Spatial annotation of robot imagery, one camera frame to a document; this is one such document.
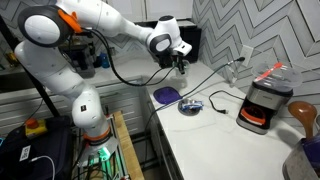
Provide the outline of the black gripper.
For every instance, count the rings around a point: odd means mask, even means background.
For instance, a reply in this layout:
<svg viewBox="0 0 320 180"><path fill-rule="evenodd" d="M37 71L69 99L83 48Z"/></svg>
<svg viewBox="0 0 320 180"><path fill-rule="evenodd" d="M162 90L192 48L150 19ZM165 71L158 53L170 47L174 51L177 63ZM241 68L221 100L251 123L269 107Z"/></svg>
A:
<svg viewBox="0 0 320 180"><path fill-rule="evenodd" d="M185 74L184 63L183 63L182 57L178 56L178 61L177 61L176 55L160 55L159 56L159 66L162 69L174 67L176 65L176 63L177 63L177 67L178 67L180 74Z"/></svg>

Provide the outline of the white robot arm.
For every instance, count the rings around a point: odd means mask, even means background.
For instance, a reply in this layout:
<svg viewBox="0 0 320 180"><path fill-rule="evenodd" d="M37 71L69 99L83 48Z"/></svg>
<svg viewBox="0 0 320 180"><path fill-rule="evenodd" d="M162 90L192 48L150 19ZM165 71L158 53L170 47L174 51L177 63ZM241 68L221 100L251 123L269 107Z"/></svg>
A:
<svg viewBox="0 0 320 180"><path fill-rule="evenodd" d="M107 37L126 34L144 43L154 55L185 56L192 46L180 36L177 20L164 16L154 28L141 27L124 18L102 0L57 0L53 5L22 10L18 26L25 37L14 54L44 86L72 102L74 124L84 138L99 144L111 135L95 87L72 69L68 60L85 60L87 45L70 45L74 34L98 30Z"/></svg>

